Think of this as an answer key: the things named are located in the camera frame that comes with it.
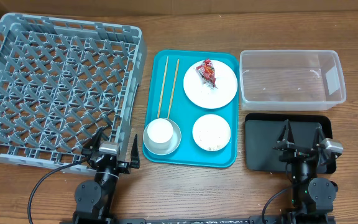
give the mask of dish rack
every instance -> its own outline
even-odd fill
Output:
[[[102,129],[125,159],[146,45],[138,27],[24,14],[0,21],[0,162],[55,169]],[[94,175],[77,165],[65,172]]]

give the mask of white cup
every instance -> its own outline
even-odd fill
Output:
[[[165,118],[157,118],[147,126],[147,135],[154,149],[168,149],[173,136],[172,124]]]

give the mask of red candy wrapper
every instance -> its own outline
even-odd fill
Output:
[[[215,69],[212,66],[210,59],[205,60],[202,65],[196,67],[196,71],[199,73],[199,75],[201,75],[204,81],[210,84],[213,88],[216,88]]]

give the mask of blue tray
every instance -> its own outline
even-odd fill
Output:
[[[200,108],[192,103],[186,96],[183,89],[183,78],[186,71],[194,63],[200,60],[215,59],[219,60],[231,69],[239,78],[239,63],[237,59],[226,53],[195,52],[186,50],[163,50],[154,58],[152,79],[150,81],[149,102],[147,103],[147,112],[145,127],[157,118],[158,104],[160,101],[162,80],[165,70],[165,63],[169,56],[167,77],[165,79],[165,88],[161,105],[160,118],[166,118],[168,114],[169,101],[173,85],[173,77],[177,60],[180,59],[175,94],[173,96],[170,119],[179,126],[181,131],[181,143],[173,153],[166,156],[158,156],[151,153],[143,144],[143,154],[153,162],[165,162],[171,164],[184,164],[193,166],[208,166],[225,168],[231,166],[237,157],[237,124],[239,100],[238,92],[234,99],[222,108],[209,110]],[[230,125],[231,138],[227,146],[216,152],[205,151],[198,147],[193,140],[192,130],[196,120],[205,114],[216,114],[223,117]]]

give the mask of round plate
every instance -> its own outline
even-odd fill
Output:
[[[197,119],[193,126],[193,139],[207,151],[218,151],[230,141],[230,126],[225,119],[215,114],[207,114]]]
[[[172,153],[173,151],[175,151],[178,148],[178,146],[180,144],[180,140],[181,140],[181,132],[180,132],[179,126],[172,120],[170,120],[170,119],[167,119],[167,120],[169,122],[171,122],[172,127],[173,127],[172,142],[171,142],[171,145],[169,145],[169,147],[167,149],[161,150],[161,149],[154,149],[152,147],[151,140],[149,139],[149,136],[147,135],[147,128],[149,127],[149,125],[147,125],[147,127],[144,129],[144,132],[143,132],[144,145],[150,152],[152,152],[156,155],[159,155],[159,156],[168,155],[169,153]]]
[[[211,60],[215,69],[215,85],[210,87],[197,73],[196,67],[203,61],[192,65],[183,79],[186,96],[197,106],[206,109],[220,108],[230,103],[237,93],[237,78],[225,63]]]

